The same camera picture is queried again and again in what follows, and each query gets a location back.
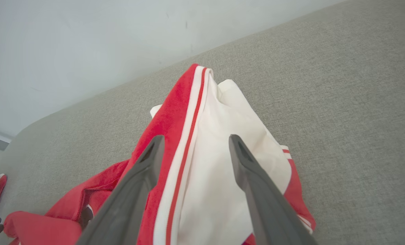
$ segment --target red stripe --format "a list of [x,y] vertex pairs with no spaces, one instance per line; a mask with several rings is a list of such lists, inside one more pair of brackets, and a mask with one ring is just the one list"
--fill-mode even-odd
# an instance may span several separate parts
[[171,230],[172,230],[172,221],[174,219],[174,212],[176,207],[176,199],[178,198],[178,191],[180,190],[181,178],[183,176],[184,165],[186,164],[187,154],[189,152],[190,141],[192,140],[193,130],[195,129],[196,118],[198,117],[199,106],[201,105],[202,92],[204,90],[204,80],[205,80],[205,70],[202,70],[202,79],[201,79],[201,88],[199,89],[198,102],[196,102],[195,112],[193,114],[193,121],[190,127],[189,137],[187,138],[186,147],[184,149],[184,155],[181,161],[180,171],[178,173],[178,178],[176,179],[174,198],[172,199],[171,209],[169,210],[168,217],[168,226],[166,227],[166,245],[171,245]]

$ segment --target gray upholstery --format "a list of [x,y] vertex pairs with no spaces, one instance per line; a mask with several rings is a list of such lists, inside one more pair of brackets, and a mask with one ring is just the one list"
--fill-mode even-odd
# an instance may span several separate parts
[[149,110],[193,62],[233,79],[290,147],[319,244],[405,244],[405,0],[346,1],[35,122],[3,154],[0,217],[44,214],[129,158]]

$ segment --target gray couch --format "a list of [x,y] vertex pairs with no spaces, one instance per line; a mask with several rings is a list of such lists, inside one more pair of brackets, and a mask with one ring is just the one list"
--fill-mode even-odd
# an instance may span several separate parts
[[149,110],[193,62],[233,79],[290,147],[319,244],[405,244],[405,0],[330,6],[31,124],[2,156],[0,217],[44,214],[130,158]]

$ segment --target gray fabric surface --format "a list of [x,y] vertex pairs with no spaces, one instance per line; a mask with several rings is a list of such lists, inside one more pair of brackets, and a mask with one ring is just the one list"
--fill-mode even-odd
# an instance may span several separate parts
[[149,110],[192,62],[233,79],[289,146],[319,244],[405,244],[405,0],[340,3],[35,122],[2,157],[0,217],[44,214],[129,158]]

